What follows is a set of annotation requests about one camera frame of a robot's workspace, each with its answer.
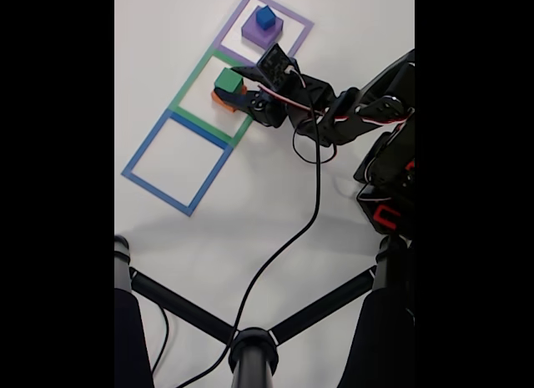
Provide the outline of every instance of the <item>block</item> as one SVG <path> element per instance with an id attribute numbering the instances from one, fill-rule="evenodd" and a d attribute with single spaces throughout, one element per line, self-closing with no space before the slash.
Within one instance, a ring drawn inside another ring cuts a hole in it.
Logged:
<path id="1" fill-rule="evenodd" d="M 242 86 L 243 77 L 232 71 L 230 68 L 223 68 L 215 81 L 216 88 L 221 88 L 226 92 L 231 93 L 239 93 Z"/>
<path id="2" fill-rule="evenodd" d="M 275 25 L 264 31 L 256 22 L 256 13 L 259 10 L 261 10 L 261 7 L 256 7 L 246 23 L 243 24 L 241 27 L 241 35 L 243 35 L 243 38 L 250 40 L 261 48 L 267 49 L 280 36 L 284 20 L 275 17 Z"/>
<path id="3" fill-rule="evenodd" d="M 246 86 L 242 86 L 241 87 L 241 94 L 245 94 L 247 93 L 247 87 Z M 214 100 L 214 102 L 216 102 L 217 104 L 220 104 L 221 106 L 223 106 L 224 108 L 226 108 L 227 110 L 231 111 L 232 113 L 235 113 L 235 108 L 229 106 L 228 104 L 226 104 L 225 102 L 223 102 L 219 96 L 217 96 L 215 94 L 215 91 L 212 90 L 211 91 L 211 98 Z"/>
<path id="4" fill-rule="evenodd" d="M 256 22 L 264 31 L 275 25 L 275 19 L 275 13 L 273 13 L 273 10 L 269 6 L 261 8 L 256 13 Z"/>

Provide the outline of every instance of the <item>green square outline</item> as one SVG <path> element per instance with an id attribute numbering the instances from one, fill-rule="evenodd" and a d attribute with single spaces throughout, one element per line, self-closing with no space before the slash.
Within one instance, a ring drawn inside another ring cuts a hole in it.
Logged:
<path id="1" fill-rule="evenodd" d="M 203 119 L 197 117 L 196 115 L 190 113 L 186 109 L 181 108 L 179 106 L 185 94 L 189 91 L 189 89 L 193 85 L 196 78 L 199 77 L 200 73 L 202 72 L 206 64 L 208 63 L 209 59 L 212 57 L 218 58 L 219 60 L 227 63 L 230 67 L 240 67 L 244 65 L 240 61 L 237 61 L 227 56 L 226 54 L 221 53 L 214 46 L 210 46 L 208 50 L 206 50 L 206 53 L 204 53 L 204 56 L 202 56 L 202 58 L 200 59 L 199 63 L 194 68 L 193 72 L 189 75 L 184 85 L 182 85 L 182 88 L 180 88 L 178 93 L 176 93 L 176 95 L 174 96 L 173 100 L 170 102 L 170 105 L 167 107 L 167 109 L 188 119 L 192 123 L 202 128 L 203 130 L 209 132 L 210 134 L 216 136 L 217 138 L 221 139 L 222 141 L 226 142 L 227 144 L 235 148 L 235 146 L 237 146 L 239 141 L 243 138 L 244 133 L 247 131 L 249 126 L 252 124 L 252 121 L 253 121 L 252 117 L 248 115 L 244 119 L 238 131 L 235 133 L 235 136 L 232 138 L 231 136 L 224 133 L 220 129 L 214 127 L 213 125 L 209 123 L 206 123 Z"/>

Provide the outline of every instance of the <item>orange block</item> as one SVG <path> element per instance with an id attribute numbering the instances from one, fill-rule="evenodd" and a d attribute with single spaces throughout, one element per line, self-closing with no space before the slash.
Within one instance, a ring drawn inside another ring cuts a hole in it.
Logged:
<path id="1" fill-rule="evenodd" d="M 241 94 L 245 94 L 245 93 L 247 93 L 247 87 L 243 85 L 243 86 L 241 87 Z M 226 104 L 225 102 L 223 102 L 223 101 L 219 98 L 219 96 L 217 96 L 217 95 L 215 94 L 215 91 L 214 91 L 214 90 L 211 91 L 211 98 L 212 98 L 213 101 L 216 102 L 217 104 L 220 104 L 222 107 L 226 108 L 227 110 L 231 111 L 232 113 L 235 113 L 235 110 L 236 110 L 236 109 L 233 108 L 233 107 L 231 107 L 231 106 L 229 106 L 229 105 Z"/>

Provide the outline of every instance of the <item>blue square outline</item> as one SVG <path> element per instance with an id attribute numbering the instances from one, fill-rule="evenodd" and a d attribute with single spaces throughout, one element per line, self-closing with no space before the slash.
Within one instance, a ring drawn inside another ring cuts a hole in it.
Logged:
<path id="1" fill-rule="evenodd" d="M 209 172 L 208 177 L 206 180 L 202 183 L 199 190 L 191 200 L 191 203 L 189 205 L 185 205 L 175 198 L 172 198 L 165 192 L 161 191 L 160 189 L 153 186 L 151 183 L 145 181 L 144 179 L 140 178 L 138 175 L 134 174 L 133 170 L 135 165 L 138 163 L 138 161 L 143 157 L 144 152 L 149 148 L 150 144 L 158 135 L 161 128 L 164 126 L 164 124 L 167 122 L 167 120 L 171 118 L 173 121 L 176 121 L 177 123 L 181 124 L 185 128 L 195 132 L 197 135 L 201 136 L 202 138 L 208 140 L 210 143 L 214 144 L 215 146 L 221 148 L 223 150 L 223 154 L 213 167 L 213 169 Z M 165 203 L 170 204 L 175 209 L 181 211 L 188 217 L 191 216 L 191 214 L 194 212 L 196 207 L 199 205 L 200 200 L 204 197 L 206 192 L 208 191 L 209 186 L 214 182 L 215 178 L 217 177 L 217 174 L 219 171 L 223 168 L 224 163 L 226 163 L 226 160 L 232 153 L 232 150 L 234 148 L 224 142 L 223 140 L 217 138 L 216 136 L 210 134 L 209 132 L 205 131 L 195 123 L 192 123 L 188 119 L 182 117 L 181 115 L 175 113 L 172 110 L 166 109 L 164 113 L 159 117 L 158 122 L 152 127 L 152 130 L 149 132 L 147 137 L 144 139 L 144 141 L 141 143 L 141 146 L 137 149 L 133 157 L 128 161 L 128 164 L 126 164 L 126 167 L 124 167 L 123 172 L 121 175 L 123 175 L 125 178 L 129 179 L 130 181 L 134 182 L 141 188 L 147 190 L 157 198 L 163 200 Z"/>

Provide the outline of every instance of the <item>purple tape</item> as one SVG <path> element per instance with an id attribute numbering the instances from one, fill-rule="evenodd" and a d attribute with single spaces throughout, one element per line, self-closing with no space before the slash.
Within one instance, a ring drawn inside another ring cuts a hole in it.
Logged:
<path id="1" fill-rule="evenodd" d="M 223 26 L 223 28 L 220 30 L 219 34 L 213 41 L 213 46 L 219 50 L 221 53 L 226 54 L 227 56 L 240 61 L 241 63 L 244 63 L 245 65 L 254 65 L 250 60 L 247 58 L 237 54 L 234 50 L 230 50 L 229 48 L 223 46 L 222 42 L 226 34 L 229 32 L 229 30 L 232 28 L 232 26 L 235 24 L 235 21 L 237 21 L 237 18 L 239 15 L 243 12 L 244 8 L 247 6 L 250 0 L 241 0 L 241 3 L 237 6 L 235 11 L 230 16 L 229 20 L 226 22 L 226 24 Z M 293 43 L 293 46 L 287 52 L 287 55 L 290 57 L 293 57 L 297 50 L 299 50 L 300 46 L 302 46 L 302 43 L 305 41 L 306 37 L 310 33 L 311 29 L 314 26 L 314 23 L 311 22 L 309 19 L 302 17 L 301 15 L 289 10 L 288 8 L 282 6 L 281 4 L 278 4 L 277 2 L 274 2 L 273 0 L 260 0 L 261 2 L 265 3 L 269 7 L 280 11 L 284 15 L 293 18 L 295 21 L 298 21 L 299 23 L 302 23 L 304 25 L 304 29 L 300 33 L 297 40 L 295 40 L 295 43 Z"/>

